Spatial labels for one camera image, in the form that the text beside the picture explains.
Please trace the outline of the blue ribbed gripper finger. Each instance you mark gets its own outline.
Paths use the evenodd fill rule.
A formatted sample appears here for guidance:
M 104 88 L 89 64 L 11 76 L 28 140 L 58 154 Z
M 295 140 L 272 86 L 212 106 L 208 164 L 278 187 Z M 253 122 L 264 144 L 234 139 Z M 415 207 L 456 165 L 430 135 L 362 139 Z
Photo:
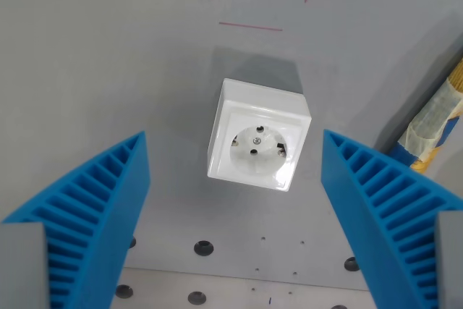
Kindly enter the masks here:
M 377 308 L 438 308 L 438 213 L 462 199 L 408 166 L 331 130 L 321 182 Z
M 150 187 L 144 132 L 55 181 L 3 222 L 40 223 L 51 308 L 109 308 Z

